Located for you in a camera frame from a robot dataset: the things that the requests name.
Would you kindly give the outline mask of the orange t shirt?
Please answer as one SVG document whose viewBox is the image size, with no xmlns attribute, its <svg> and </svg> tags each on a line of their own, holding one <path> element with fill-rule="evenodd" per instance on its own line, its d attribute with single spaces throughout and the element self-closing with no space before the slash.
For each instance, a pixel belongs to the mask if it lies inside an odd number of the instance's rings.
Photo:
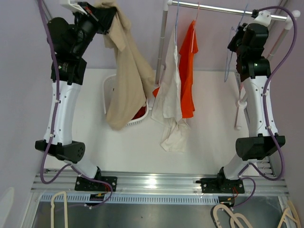
<svg viewBox="0 0 304 228">
<path fill-rule="evenodd" d="M 180 74 L 180 107 L 183 118 L 192 118 L 194 116 L 195 106 L 192 98 L 192 85 L 193 85 L 193 62 L 194 55 L 198 52 L 196 33 L 194 36 L 194 53 L 191 52 L 191 41 L 193 33 L 194 20 L 189 25 L 185 39 L 177 51 L 174 45 L 174 30 L 172 31 L 171 38 L 168 45 L 167 56 L 173 60 L 179 60 L 179 74 Z"/>
</svg>

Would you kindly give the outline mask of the pink wire hanger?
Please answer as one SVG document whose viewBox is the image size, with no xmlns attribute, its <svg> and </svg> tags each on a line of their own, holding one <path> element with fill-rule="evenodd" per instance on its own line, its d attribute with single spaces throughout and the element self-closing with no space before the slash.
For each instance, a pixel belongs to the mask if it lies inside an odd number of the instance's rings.
<svg viewBox="0 0 304 228">
<path fill-rule="evenodd" d="M 239 98 L 236 102 L 237 112 L 235 118 L 235 129 L 240 130 L 242 128 L 242 124 L 240 121 L 240 116 L 244 112 L 244 109 L 247 107 L 247 94 L 243 87 L 243 83 L 239 83 Z"/>
<path fill-rule="evenodd" d="M 197 22 L 197 20 L 198 20 L 199 10 L 200 10 L 200 4 L 199 4 L 199 2 L 198 2 L 197 14 L 196 14 L 196 18 L 195 18 L 195 20 L 194 20 L 193 33 L 192 33 L 192 41 L 191 41 L 191 52 L 192 52 L 192 53 L 194 53 L 193 49 L 194 49 L 195 26 L 196 26 L 196 22 Z"/>
</svg>

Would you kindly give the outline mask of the beige t shirt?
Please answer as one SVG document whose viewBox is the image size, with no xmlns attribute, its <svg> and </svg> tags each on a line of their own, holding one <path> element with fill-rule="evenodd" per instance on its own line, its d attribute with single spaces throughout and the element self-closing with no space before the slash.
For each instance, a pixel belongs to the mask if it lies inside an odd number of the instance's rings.
<svg viewBox="0 0 304 228">
<path fill-rule="evenodd" d="M 138 50 L 131 34 L 131 21 L 114 0 L 98 0 L 96 7 L 115 7 L 109 33 L 104 35 L 106 48 L 114 50 L 116 59 L 116 83 L 106 114 L 106 121 L 114 130 L 124 128 L 145 106 L 151 97 L 155 75 L 150 64 Z"/>
</svg>

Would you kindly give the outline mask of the dark red t shirt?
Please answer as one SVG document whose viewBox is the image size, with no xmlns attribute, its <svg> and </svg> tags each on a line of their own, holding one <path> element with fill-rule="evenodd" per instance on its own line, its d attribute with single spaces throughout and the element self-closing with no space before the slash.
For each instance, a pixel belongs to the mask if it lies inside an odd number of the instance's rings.
<svg viewBox="0 0 304 228">
<path fill-rule="evenodd" d="M 140 110 L 135 114 L 135 116 L 133 117 L 132 120 L 141 118 L 142 116 L 145 115 L 145 113 L 146 113 L 146 106 L 142 106 L 142 107 L 140 108 Z"/>
</svg>

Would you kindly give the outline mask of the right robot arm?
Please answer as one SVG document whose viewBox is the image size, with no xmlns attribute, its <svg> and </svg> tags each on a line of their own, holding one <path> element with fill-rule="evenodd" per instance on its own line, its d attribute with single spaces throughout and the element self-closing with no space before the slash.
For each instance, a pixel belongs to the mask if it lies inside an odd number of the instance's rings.
<svg viewBox="0 0 304 228">
<path fill-rule="evenodd" d="M 271 69 L 269 61 L 263 57 L 267 41 L 268 28 L 258 23 L 238 27 L 228 49 L 237 55 L 236 69 L 240 82 L 245 89 L 245 104 L 248 115 L 249 136 L 236 140 L 236 155 L 218 173 L 216 186 L 219 191 L 227 192 L 233 182 L 240 180 L 241 175 L 254 163 L 267 156 L 279 153 L 284 168 L 282 146 L 285 137 L 279 135 L 275 125 L 270 99 Z"/>
</svg>

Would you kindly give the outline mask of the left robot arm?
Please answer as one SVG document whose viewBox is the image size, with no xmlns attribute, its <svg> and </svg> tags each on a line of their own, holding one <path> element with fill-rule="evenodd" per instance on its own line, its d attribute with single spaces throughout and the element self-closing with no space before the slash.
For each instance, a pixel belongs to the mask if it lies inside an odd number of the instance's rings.
<svg viewBox="0 0 304 228">
<path fill-rule="evenodd" d="M 102 186 L 100 168 L 85 158 L 85 144 L 72 139 L 72 123 L 87 65 L 83 54 L 96 34 L 109 33 L 117 8 L 94 7 L 83 1 L 62 0 L 60 4 L 73 13 L 73 24 L 61 17 L 46 20 L 42 1 L 38 1 L 52 58 L 52 104 L 47 130 L 35 142 L 35 149 L 44 158 L 49 155 L 65 162 L 86 178 L 87 187 L 98 190 Z"/>
</svg>

